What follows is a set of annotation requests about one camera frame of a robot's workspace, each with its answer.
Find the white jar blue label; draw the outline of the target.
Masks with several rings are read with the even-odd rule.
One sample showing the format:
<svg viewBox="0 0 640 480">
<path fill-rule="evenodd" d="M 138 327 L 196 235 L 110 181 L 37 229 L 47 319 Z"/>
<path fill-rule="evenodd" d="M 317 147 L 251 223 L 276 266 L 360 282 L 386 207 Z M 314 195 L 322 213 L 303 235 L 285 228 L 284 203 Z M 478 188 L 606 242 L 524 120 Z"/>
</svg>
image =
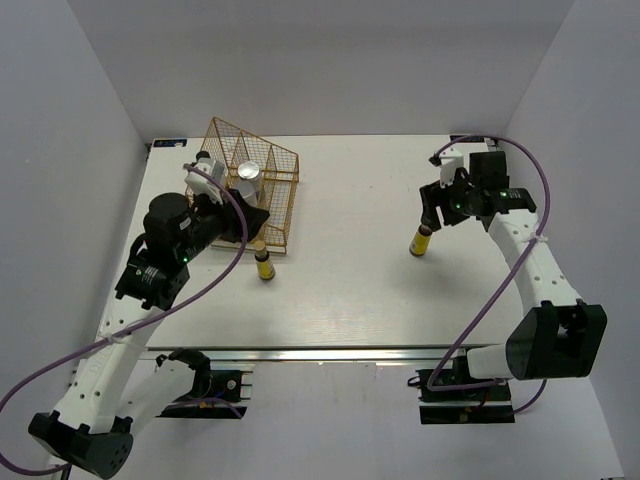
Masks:
<svg viewBox="0 0 640 480">
<path fill-rule="evenodd" d="M 254 188 L 257 198 L 260 198 L 263 187 L 263 170 L 255 161 L 245 161 L 237 167 L 240 179 L 248 181 Z"/>
</svg>

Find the small yellow bottle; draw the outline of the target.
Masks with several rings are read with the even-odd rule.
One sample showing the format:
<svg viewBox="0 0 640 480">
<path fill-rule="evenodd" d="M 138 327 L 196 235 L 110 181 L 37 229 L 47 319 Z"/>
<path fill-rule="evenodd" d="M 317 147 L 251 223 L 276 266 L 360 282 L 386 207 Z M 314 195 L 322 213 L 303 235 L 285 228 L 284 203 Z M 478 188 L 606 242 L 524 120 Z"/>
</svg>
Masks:
<svg viewBox="0 0 640 480">
<path fill-rule="evenodd" d="M 264 281 L 272 280 L 276 275 L 276 271 L 271 261 L 270 252 L 266 243 L 262 240 L 257 240 L 253 246 L 254 259 L 256 261 L 259 278 Z"/>
<path fill-rule="evenodd" d="M 428 250 L 433 231 L 425 225 L 420 225 L 411 241 L 409 252 L 415 257 L 422 257 Z"/>
</svg>

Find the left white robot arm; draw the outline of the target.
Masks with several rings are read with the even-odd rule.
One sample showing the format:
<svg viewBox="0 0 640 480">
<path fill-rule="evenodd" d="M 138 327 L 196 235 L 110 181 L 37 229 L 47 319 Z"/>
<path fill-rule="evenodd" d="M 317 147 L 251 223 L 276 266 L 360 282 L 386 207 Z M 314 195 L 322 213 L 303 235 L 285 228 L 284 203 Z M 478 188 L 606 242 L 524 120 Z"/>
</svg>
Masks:
<svg viewBox="0 0 640 480">
<path fill-rule="evenodd" d="M 124 390 L 155 330 L 149 319 L 173 307 L 190 278 L 189 262 L 219 238 L 253 239 L 267 221 L 268 211 L 237 190 L 230 194 L 234 200 L 224 203 L 206 194 L 164 193 L 151 200 L 104 319 L 104 346 L 79 367 L 52 411 L 35 414 L 29 425 L 53 455 L 110 479 L 130 455 L 135 436 L 170 403 L 209 392 L 210 361 L 193 349 L 161 357 L 146 381 L 130 394 Z"/>
</svg>

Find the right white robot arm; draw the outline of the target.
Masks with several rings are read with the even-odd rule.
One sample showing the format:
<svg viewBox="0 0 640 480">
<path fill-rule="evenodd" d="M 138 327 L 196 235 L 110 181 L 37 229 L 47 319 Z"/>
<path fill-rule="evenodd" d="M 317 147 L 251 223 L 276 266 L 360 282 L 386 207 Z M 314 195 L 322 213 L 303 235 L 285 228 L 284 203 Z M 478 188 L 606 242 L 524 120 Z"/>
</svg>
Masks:
<svg viewBox="0 0 640 480">
<path fill-rule="evenodd" d="M 530 193 L 509 181 L 502 151 L 464 156 L 449 147 L 435 155 L 437 181 L 421 188 L 422 224 L 430 232 L 480 221 L 501 251 L 524 317 L 498 345 L 472 348 L 451 374 L 453 390 L 472 399 L 491 380 L 580 378 L 591 373 L 604 336 L 602 306 L 588 304 L 561 271 L 538 227 Z"/>
</svg>

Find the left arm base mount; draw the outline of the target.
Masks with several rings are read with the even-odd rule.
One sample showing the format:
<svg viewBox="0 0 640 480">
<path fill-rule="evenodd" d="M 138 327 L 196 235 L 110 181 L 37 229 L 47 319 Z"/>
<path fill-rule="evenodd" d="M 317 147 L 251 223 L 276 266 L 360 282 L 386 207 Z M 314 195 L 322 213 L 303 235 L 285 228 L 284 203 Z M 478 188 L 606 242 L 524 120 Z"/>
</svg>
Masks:
<svg viewBox="0 0 640 480">
<path fill-rule="evenodd" d="M 241 420 L 247 412 L 253 389 L 253 369 L 215 364 L 209 390 L 195 397 L 183 395 L 166 407 L 158 418 Z"/>
</svg>

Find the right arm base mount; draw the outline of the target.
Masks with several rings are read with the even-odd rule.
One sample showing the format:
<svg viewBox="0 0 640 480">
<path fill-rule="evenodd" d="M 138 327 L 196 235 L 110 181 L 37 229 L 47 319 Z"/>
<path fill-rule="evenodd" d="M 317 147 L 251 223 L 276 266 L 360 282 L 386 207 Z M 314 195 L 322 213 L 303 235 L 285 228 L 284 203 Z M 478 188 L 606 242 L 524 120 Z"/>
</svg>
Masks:
<svg viewBox="0 0 640 480">
<path fill-rule="evenodd" d="M 422 425 L 489 425 L 515 422 L 508 385 L 436 392 L 427 388 L 431 369 L 417 370 L 407 380 L 418 391 Z"/>
</svg>

